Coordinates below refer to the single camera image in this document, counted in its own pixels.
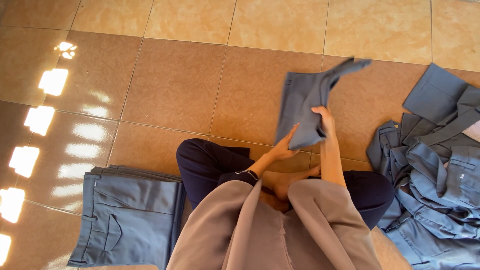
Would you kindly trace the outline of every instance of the hand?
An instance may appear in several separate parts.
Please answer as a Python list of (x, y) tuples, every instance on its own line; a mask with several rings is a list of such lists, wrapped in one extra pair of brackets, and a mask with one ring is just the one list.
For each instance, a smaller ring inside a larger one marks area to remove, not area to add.
[(260, 192), (259, 201), (270, 205), (273, 209), (282, 213), (288, 212), (290, 204), (288, 202), (281, 202), (275, 195), (267, 194), (263, 191)]
[(320, 106), (320, 107), (313, 107), (312, 111), (314, 113), (318, 113), (322, 115), (322, 130), (327, 135), (327, 138), (336, 136), (335, 119), (333, 118), (333, 115), (330, 109)]
[(270, 150), (270, 152), (267, 153), (267, 155), (273, 158), (274, 161), (289, 159), (295, 156), (298, 152), (300, 152), (300, 150), (292, 151), (288, 149), (288, 145), (290, 144), (290, 141), (292, 140), (293, 135), (297, 131), (299, 124), (300, 123), (293, 126), (289, 134), (285, 138), (283, 138), (281, 141), (279, 141), (278, 144), (272, 150)]

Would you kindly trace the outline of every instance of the person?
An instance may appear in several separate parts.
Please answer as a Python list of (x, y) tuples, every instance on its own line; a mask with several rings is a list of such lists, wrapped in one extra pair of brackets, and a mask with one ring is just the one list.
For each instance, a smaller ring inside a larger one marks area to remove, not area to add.
[(179, 146), (194, 211), (168, 269), (381, 269), (370, 230), (392, 204), (392, 185), (375, 172), (343, 172), (331, 112), (312, 111), (326, 139), (321, 165), (304, 172), (267, 170), (299, 152), (288, 149), (299, 124), (257, 161), (202, 139)]

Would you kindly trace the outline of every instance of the leg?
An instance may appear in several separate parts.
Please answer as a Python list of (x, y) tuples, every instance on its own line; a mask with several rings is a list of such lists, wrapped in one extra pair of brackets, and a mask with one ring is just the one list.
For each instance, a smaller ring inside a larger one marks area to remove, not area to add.
[(372, 230), (393, 202), (395, 193), (383, 175), (375, 172), (343, 172), (353, 204)]
[(217, 187), (222, 174), (245, 170), (255, 161), (218, 144), (190, 139), (177, 149), (177, 163), (188, 198), (195, 209)]

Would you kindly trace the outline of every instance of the ceramic tile floor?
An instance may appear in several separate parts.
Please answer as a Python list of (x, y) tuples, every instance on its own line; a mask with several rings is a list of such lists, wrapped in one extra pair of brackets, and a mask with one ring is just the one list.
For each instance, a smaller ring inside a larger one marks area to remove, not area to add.
[[(480, 3), (457, 0), (10, 0), (0, 20), (0, 187), (25, 190), (0, 269), (63, 270), (76, 245), (82, 176), (94, 166), (179, 173), (177, 146), (203, 138), (272, 148), (287, 71), (320, 72), (355, 55), (371, 67), (331, 95), (344, 170), (371, 170), (365, 149), (433, 61), (480, 86)], [(73, 59), (54, 50), (78, 48)], [(38, 88), (67, 69), (60, 96)], [(51, 106), (46, 136), (24, 126)], [(9, 168), (15, 147), (40, 149), (32, 176)], [(320, 163), (308, 147), (271, 169)], [(409, 269), (378, 229), (384, 269)], [(155, 267), (102, 267), (152, 270)]]

